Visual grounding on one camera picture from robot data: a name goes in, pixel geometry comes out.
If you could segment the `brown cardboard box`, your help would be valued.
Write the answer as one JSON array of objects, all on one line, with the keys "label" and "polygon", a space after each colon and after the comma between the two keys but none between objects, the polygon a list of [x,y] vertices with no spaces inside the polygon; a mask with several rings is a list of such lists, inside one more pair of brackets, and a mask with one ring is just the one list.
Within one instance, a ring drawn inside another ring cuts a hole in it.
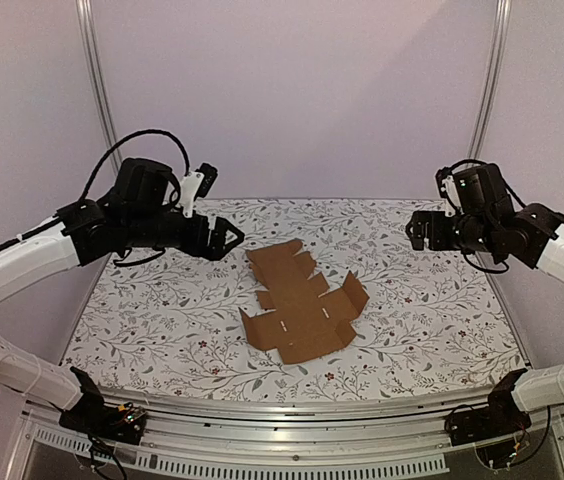
[{"label": "brown cardboard box", "polygon": [[263,312],[241,311],[248,343],[275,350],[286,365],[301,364],[345,349],[356,337],[352,322],[369,295],[352,272],[331,290],[317,261],[299,239],[246,252]]}]

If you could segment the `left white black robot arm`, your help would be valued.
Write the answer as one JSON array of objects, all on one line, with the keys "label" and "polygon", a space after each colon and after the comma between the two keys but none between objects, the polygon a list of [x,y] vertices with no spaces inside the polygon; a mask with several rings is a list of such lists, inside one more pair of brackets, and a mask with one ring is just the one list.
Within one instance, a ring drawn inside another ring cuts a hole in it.
[{"label": "left white black robot arm", "polygon": [[[154,160],[127,158],[114,185],[100,199],[80,199],[38,227],[0,245],[0,303],[53,275],[87,266],[111,254],[116,265],[137,248],[158,259],[169,249],[209,261],[223,259],[244,240],[230,221],[209,220],[194,203],[217,178],[209,164],[176,178]],[[110,412],[90,377],[54,366],[0,336],[0,385],[45,400],[90,434],[110,426]]]}]

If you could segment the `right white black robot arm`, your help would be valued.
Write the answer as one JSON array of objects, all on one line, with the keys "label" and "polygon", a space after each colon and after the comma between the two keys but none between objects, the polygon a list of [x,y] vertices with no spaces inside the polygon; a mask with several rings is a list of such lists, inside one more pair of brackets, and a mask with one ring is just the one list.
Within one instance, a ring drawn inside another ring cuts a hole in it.
[{"label": "right white black robot arm", "polygon": [[[492,273],[507,272],[516,258],[564,284],[564,214],[540,203],[524,203],[494,163],[465,159],[436,173],[445,202],[441,211],[416,211],[406,234],[416,251],[488,253]],[[564,403],[564,363],[507,374],[490,392],[479,427],[499,436],[517,417]]]}]

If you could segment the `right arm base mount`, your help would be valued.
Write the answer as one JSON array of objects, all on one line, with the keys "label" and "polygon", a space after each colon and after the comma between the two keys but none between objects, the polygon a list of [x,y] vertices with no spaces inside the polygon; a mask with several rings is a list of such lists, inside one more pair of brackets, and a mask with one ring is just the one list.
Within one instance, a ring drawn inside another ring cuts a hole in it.
[{"label": "right arm base mount", "polygon": [[529,414],[515,404],[515,382],[526,369],[514,370],[500,380],[480,408],[461,405],[445,418],[444,430],[453,446],[480,442],[525,430],[531,426]]}]

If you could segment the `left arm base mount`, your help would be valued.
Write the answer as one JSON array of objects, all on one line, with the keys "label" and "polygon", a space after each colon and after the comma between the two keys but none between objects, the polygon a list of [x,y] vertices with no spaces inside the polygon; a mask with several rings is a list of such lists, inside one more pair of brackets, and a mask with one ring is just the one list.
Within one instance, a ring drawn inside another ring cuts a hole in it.
[{"label": "left arm base mount", "polygon": [[88,374],[76,367],[70,371],[76,377],[81,396],[70,409],[64,409],[59,425],[99,439],[139,445],[147,423],[147,411],[132,402],[107,406]]}]

